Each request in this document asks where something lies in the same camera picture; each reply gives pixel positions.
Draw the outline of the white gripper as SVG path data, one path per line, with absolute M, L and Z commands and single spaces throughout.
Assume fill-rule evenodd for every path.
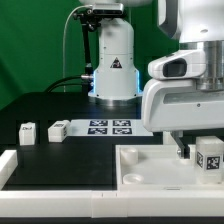
M 180 159 L 190 158 L 185 130 L 224 128 L 224 91 L 205 92 L 197 79 L 206 71 L 203 50 L 179 50 L 148 65 L 141 119 L 149 132 L 172 131 Z

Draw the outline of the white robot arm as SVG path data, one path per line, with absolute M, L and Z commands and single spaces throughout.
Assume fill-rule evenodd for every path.
M 137 45 L 150 76 L 141 119 L 149 132 L 179 134 L 224 127 L 224 0 L 136 0 L 154 3 L 156 22 L 143 17 Z

